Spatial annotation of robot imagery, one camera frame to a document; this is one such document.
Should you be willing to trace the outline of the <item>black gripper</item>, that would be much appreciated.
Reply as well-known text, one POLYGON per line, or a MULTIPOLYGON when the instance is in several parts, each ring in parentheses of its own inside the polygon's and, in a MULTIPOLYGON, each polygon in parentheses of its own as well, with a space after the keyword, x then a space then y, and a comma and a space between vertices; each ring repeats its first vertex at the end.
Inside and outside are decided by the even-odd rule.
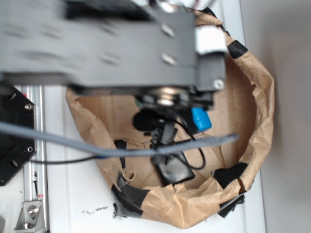
POLYGON ((200 133, 193 123, 191 108, 201 107, 207 111, 214 104, 212 92, 200 92, 193 87, 149 88, 135 98, 143 107, 133 117, 133 125, 151 136, 152 144, 157 146, 173 142, 178 119, 191 136, 200 133))

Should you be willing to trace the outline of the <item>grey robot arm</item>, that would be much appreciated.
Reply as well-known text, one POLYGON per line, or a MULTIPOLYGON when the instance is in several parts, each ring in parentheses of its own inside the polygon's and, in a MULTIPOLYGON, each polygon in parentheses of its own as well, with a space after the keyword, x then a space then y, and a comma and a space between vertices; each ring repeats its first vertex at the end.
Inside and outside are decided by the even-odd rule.
POLYGON ((143 108, 211 128, 225 83, 225 36, 205 14, 161 0, 3 0, 0 97, 16 85, 132 95, 143 108))

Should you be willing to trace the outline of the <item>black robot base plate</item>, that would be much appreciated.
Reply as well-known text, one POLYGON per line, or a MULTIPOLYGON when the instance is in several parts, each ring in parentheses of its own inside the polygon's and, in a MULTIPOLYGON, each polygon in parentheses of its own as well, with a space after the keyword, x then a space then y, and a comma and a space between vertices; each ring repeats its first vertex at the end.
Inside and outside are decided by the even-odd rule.
POLYGON ((6 186, 36 153, 35 104, 12 85, 0 88, 0 185, 6 186))

